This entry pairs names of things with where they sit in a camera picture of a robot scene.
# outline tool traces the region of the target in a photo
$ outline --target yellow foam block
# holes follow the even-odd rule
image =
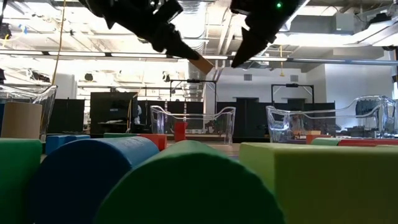
[[[287,224],[398,223],[398,150],[243,143],[242,164],[256,172]]]

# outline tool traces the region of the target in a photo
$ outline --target white wall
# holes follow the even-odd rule
[[[77,81],[74,75],[58,73],[55,84],[58,86],[56,99],[76,99]]]
[[[319,65],[307,73],[307,83],[314,85],[315,102],[326,102],[326,73],[325,65]]]
[[[219,102],[236,101],[237,97],[259,98],[260,102],[271,102],[271,84],[292,83],[290,75],[298,75],[299,84],[307,84],[305,73],[300,69],[283,69],[284,77],[280,75],[281,70],[275,69],[250,69],[226,68],[217,83],[217,95]],[[252,74],[252,81],[244,81],[244,74]],[[276,103],[286,103],[288,98],[305,98],[311,102],[312,97],[302,87],[281,87],[274,95]]]
[[[389,60],[388,56],[379,60]],[[391,67],[374,65],[325,65],[326,100],[335,102],[336,109],[352,104],[353,100],[365,95],[385,95],[392,98],[394,86]],[[337,116],[355,115],[355,105],[336,113]],[[360,125],[355,119],[338,118],[341,127]]]

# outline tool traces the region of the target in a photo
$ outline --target tan cardboard tube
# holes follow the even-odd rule
[[[211,69],[214,68],[214,65],[209,62],[207,59],[202,57],[200,54],[198,54],[199,60],[189,60],[196,68],[198,68],[201,72],[203,72],[205,75],[207,75]]]
[[[2,118],[2,138],[38,139],[42,120],[42,105],[7,102]]]

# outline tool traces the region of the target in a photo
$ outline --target green foam cylinder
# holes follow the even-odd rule
[[[26,190],[41,153],[39,140],[0,138],[0,223],[28,223]]]
[[[96,224],[284,223],[260,178],[196,141],[178,142],[126,174]]]
[[[311,145],[317,146],[338,146],[340,138],[316,138],[312,140]]]
[[[125,137],[135,137],[138,134],[133,133],[104,133],[104,138],[125,138]]]

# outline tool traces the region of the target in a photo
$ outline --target green foam block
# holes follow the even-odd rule
[[[311,145],[317,146],[338,146],[340,138],[316,138],[312,140]]]
[[[42,143],[0,138],[0,223],[28,223],[28,182],[40,165]]]
[[[182,141],[128,173],[104,200],[95,223],[284,221],[258,176],[210,146]]]
[[[133,133],[104,133],[104,138],[124,138],[124,137],[134,137],[138,134]]]
[[[239,160],[270,188],[287,224],[398,223],[398,150],[244,143]]]

